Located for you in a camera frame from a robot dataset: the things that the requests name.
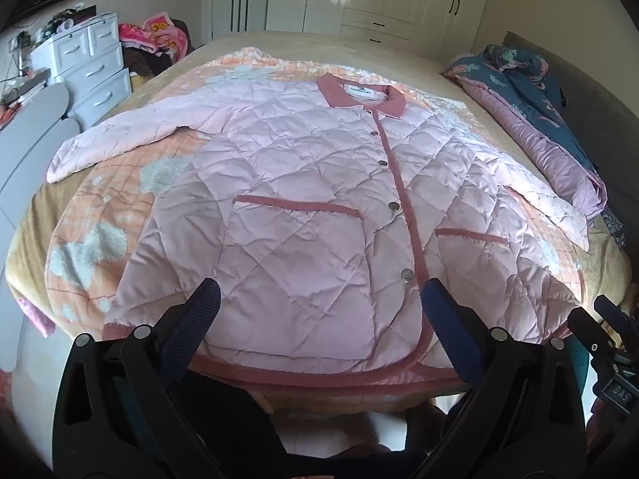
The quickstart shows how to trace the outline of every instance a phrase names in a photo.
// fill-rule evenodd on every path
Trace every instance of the blue floral blanket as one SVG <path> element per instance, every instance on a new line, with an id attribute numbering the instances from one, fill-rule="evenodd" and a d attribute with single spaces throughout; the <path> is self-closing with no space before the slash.
<path id="1" fill-rule="evenodd" d="M 533 127 L 563 146 L 583 167 L 592 162 L 562 119 L 561 88 L 548 63 L 536 54 L 489 45 L 477 57 L 462 57 L 443 73 L 485 84 L 518 111 Z"/>

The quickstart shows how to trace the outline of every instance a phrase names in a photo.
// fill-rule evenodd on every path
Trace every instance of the jacket pocket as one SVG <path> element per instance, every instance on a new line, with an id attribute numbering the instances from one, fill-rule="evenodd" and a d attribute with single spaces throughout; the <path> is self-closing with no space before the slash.
<path id="1" fill-rule="evenodd" d="M 216 275 L 218 347 L 362 360 L 375 347 L 362 217 L 333 204 L 238 196 Z"/>

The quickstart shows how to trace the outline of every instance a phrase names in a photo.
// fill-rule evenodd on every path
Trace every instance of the pink cartoon blanket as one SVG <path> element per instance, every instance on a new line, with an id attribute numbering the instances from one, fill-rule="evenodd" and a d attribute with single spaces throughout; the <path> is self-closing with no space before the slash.
<path id="1" fill-rule="evenodd" d="M 142 25 L 121 23 L 119 37 L 124 46 L 146 50 L 152 54 L 168 52 L 175 64 L 187 54 L 187 35 L 173 25 L 167 12 L 160 12 L 148 18 Z"/>

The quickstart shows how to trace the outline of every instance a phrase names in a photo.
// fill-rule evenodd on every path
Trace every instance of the jacket collar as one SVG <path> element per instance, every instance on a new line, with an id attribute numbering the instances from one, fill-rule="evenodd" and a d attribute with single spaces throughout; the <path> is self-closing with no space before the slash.
<path id="1" fill-rule="evenodd" d="M 376 92 L 383 92 L 388 99 L 377 105 L 365 105 L 354 97 L 351 97 L 344 90 L 344 85 L 354 85 L 363 88 L 369 88 Z M 333 74 L 324 74 L 318 78 L 319 91 L 322 92 L 328 106 L 331 108 L 357 108 L 363 107 L 364 110 L 376 110 L 383 115 L 400 119 L 406 108 L 406 98 L 404 94 L 393 86 L 383 85 L 366 85 L 357 81 L 349 81 L 336 77 Z"/>

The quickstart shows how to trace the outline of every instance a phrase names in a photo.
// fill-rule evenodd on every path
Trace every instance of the jacket sleeve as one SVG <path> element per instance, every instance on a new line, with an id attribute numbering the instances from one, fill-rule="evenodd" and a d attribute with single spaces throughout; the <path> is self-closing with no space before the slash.
<path id="1" fill-rule="evenodd" d="M 162 140 L 181 126 L 220 133 L 232 117 L 233 107 L 216 97 L 207 91 L 169 97 L 91 127 L 60 146 L 47 170 L 47 181 L 58 182 L 93 164 Z"/>

